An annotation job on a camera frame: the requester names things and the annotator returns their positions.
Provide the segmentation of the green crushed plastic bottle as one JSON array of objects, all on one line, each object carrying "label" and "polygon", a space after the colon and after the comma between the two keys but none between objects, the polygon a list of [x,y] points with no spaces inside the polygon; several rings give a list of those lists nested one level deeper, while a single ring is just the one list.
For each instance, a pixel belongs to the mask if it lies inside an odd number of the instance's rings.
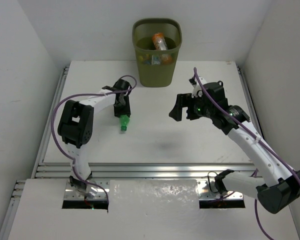
[{"label": "green crushed plastic bottle", "polygon": [[128,115],[125,114],[119,117],[120,131],[122,133],[125,133],[127,131],[129,122],[130,122],[130,117]]}]

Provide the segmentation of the clear white label bottle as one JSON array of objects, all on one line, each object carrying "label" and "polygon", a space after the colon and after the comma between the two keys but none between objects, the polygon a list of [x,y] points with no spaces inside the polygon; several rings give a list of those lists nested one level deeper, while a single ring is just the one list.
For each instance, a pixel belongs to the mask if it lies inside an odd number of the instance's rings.
[{"label": "clear white label bottle", "polygon": [[161,58],[158,55],[146,54],[142,56],[144,65],[161,65]]}]

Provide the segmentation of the tall orange label bottle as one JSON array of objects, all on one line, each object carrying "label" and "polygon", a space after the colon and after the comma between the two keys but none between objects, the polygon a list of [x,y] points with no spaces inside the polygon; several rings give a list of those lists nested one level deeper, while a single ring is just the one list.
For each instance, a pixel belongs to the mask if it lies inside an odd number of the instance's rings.
[{"label": "tall orange label bottle", "polygon": [[168,50],[168,46],[167,46],[165,37],[162,32],[155,33],[151,39],[152,39],[154,47],[157,51],[167,51]]}]

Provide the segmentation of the small orange juice bottle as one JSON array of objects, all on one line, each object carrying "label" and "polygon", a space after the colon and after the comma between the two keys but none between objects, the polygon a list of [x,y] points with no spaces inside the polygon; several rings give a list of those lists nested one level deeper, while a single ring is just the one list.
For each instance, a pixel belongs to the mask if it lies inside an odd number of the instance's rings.
[{"label": "small orange juice bottle", "polygon": [[174,62],[173,56],[171,54],[162,54],[161,55],[161,63],[163,65],[170,65]]}]

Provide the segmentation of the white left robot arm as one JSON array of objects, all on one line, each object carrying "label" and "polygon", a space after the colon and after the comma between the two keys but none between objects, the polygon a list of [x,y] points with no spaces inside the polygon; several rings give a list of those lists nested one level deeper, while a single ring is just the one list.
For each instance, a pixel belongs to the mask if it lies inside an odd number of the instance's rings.
[{"label": "white left robot arm", "polygon": [[89,184],[92,172],[83,154],[83,146],[93,135],[95,115],[112,106],[114,116],[119,119],[120,132],[126,132],[131,116],[129,95],[135,87],[120,78],[113,86],[102,87],[98,93],[76,94],[76,97],[86,97],[81,101],[69,96],[61,102],[64,107],[57,133],[66,146],[64,155],[71,160],[69,181],[72,186],[85,189]]}]

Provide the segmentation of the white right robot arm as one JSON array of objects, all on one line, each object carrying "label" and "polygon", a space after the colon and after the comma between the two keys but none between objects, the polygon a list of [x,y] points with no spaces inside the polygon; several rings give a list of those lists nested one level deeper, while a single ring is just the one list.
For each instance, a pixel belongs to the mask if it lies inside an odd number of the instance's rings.
[{"label": "white right robot arm", "polygon": [[186,108],[188,120],[208,118],[212,124],[235,142],[253,162],[261,176],[254,178],[233,169],[218,173],[209,191],[224,196],[228,191],[240,192],[258,200],[270,213],[276,214],[300,197],[300,170],[285,166],[264,141],[250,121],[247,113],[238,105],[230,105],[223,82],[208,82],[193,76],[191,93],[176,97],[169,117],[182,120]]}]

